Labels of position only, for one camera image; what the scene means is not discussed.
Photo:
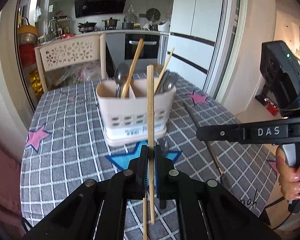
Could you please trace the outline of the person's right hand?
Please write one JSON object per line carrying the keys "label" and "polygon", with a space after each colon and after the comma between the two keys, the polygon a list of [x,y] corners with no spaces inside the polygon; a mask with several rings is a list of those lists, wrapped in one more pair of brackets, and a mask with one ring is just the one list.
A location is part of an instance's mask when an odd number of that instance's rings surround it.
{"label": "person's right hand", "polygon": [[279,184],[283,197],[286,200],[300,199],[300,167],[298,169],[289,167],[280,147],[276,149],[276,168],[279,172]]}

